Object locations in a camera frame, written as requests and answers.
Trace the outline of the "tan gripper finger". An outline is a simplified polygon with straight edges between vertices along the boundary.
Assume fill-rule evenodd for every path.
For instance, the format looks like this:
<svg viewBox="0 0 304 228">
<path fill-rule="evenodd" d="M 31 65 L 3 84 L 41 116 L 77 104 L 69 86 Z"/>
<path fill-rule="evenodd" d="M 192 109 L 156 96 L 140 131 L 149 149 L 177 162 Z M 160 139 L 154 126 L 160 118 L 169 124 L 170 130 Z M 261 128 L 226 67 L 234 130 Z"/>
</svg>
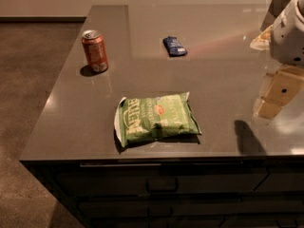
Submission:
<svg viewBox="0 0 304 228">
<path fill-rule="evenodd" d="M 276 105 L 287 105 L 304 88 L 304 68 L 282 66 L 274 74 L 267 74 L 269 85 L 261 98 Z"/>
<path fill-rule="evenodd" d="M 254 113 L 260 118 L 273 119 L 283 108 L 283 104 L 274 101 L 268 101 L 263 97 L 258 97 L 254 104 Z"/>
</svg>

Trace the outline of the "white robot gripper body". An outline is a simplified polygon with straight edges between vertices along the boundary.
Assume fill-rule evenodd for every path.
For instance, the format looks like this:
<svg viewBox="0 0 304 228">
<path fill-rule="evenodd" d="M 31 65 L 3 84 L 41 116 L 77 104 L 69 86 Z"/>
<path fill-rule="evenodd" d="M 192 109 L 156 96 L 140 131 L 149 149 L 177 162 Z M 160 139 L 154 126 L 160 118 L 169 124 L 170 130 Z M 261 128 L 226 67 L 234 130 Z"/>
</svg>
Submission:
<svg viewBox="0 0 304 228">
<path fill-rule="evenodd" d="M 304 0 L 291 0 L 275 19 L 270 53 L 282 64 L 304 67 Z"/>
</svg>

